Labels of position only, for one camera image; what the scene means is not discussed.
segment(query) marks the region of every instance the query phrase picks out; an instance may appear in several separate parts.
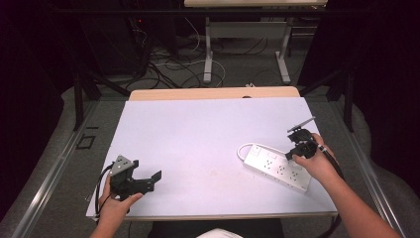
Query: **wooden desk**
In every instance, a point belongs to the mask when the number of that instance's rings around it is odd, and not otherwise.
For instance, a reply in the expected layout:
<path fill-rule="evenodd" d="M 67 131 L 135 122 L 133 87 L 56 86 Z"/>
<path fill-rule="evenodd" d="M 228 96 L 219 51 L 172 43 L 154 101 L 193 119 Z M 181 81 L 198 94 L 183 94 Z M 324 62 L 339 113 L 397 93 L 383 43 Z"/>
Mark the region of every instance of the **wooden desk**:
<path fill-rule="evenodd" d="M 236 154 L 249 142 L 292 149 L 287 129 L 311 116 L 294 87 L 137 90 L 126 102 L 104 168 L 122 155 L 139 160 L 134 179 L 162 171 L 155 191 L 126 219 L 336 215 L 316 179 L 302 193 L 246 168 Z M 319 133 L 315 122 L 305 128 Z M 86 216 L 93 215 L 92 199 Z"/>
<path fill-rule="evenodd" d="M 298 7 L 323 6 L 327 0 L 185 0 L 186 7 L 193 8 L 238 8 L 238 7 Z M 206 62 L 204 65 L 203 81 L 211 81 L 213 52 L 212 38 L 273 38 L 282 39 L 280 51 L 275 52 L 281 80 L 284 84 L 291 83 L 287 66 L 284 61 L 288 40 L 291 34 L 293 18 L 287 22 L 211 22 L 206 18 Z"/>

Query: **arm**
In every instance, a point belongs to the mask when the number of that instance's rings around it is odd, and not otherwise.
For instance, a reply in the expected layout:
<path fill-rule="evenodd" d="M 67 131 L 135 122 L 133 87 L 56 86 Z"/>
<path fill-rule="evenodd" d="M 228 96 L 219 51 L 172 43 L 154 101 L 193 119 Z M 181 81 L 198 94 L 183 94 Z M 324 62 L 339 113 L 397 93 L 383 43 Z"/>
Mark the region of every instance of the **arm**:
<path fill-rule="evenodd" d="M 102 195 L 99 198 L 99 204 L 102 206 L 100 210 L 99 223 L 96 226 L 96 229 L 90 235 L 91 238 L 113 237 L 123 222 L 130 206 L 143 196 L 141 193 L 136 193 L 124 201 L 119 201 L 115 199 L 115 195 L 111 194 L 109 181 L 110 178 L 108 176 L 106 178 Z"/>
<path fill-rule="evenodd" d="M 313 135 L 320 145 L 322 138 Z M 330 194 L 351 237 L 399 237 L 381 217 L 368 207 L 356 193 L 339 177 L 321 151 L 311 159 L 293 155 L 296 164 L 304 167 Z"/>

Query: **hand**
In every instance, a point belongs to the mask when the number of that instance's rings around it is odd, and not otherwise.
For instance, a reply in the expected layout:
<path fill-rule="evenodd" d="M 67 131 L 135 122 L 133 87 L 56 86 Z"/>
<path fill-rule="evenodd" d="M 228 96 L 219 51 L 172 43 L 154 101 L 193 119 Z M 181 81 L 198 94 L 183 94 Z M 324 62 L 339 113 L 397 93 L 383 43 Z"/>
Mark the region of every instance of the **hand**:
<path fill-rule="evenodd" d="M 336 159 L 334 157 L 334 153 L 330 150 L 330 148 L 328 148 L 328 146 L 324 144 L 322 137 L 315 133 L 313 133 L 312 136 L 319 145 L 324 146 L 330 155 Z M 306 171 L 308 171 L 309 175 L 320 182 L 324 181 L 325 179 L 338 176 L 334 167 L 319 149 L 316 150 L 315 155 L 310 159 L 303 159 L 296 155 L 293 155 L 292 157 L 296 164 L 304 167 Z"/>
<path fill-rule="evenodd" d="M 99 223 L 91 237 L 113 237 L 123 222 L 127 211 L 136 201 L 143 197 L 141 193 L 136 193 L 124 201 L 115 199 L 116 195 L 111 193 L 109 182 L 110 177 L 108 176 L 106 177 L 102 195 L 99 198 L 99 206 L 102 207 Z"/>

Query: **power strip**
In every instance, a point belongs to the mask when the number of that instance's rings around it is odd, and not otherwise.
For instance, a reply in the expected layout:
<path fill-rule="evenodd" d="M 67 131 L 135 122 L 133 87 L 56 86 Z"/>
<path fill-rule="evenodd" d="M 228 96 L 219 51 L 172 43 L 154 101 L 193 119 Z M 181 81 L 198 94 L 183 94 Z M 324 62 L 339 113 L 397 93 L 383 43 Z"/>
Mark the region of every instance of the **power strip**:
<path fill-rule="evenodd" d="M 284 154 L 269 151 L 256 144 L 252 145 L 245 157 L 244 165 L 300 192 L 306 192 L 311 180 L 305 168 L 288 161 Z"/>

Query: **person's left hand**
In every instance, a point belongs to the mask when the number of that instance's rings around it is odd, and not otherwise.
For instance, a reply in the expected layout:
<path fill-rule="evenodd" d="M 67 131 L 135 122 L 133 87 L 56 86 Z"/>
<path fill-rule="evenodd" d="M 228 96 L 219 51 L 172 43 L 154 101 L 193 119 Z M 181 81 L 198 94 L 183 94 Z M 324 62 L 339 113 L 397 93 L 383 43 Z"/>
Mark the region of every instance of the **person's left hand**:
<path fill-rule="evenodd" d="M 136 193 L 124 201 L 120 201 L 115 198 L 115 194 L 111 193 L 109 182 L 110 177 L 107 176 L 102 195 L 99 198 L 99 207 L 101 207 L 99 223 L 91 237 L 113 237 L 123 222 L 127 211 L 143 197 L 141 193 Z"/>

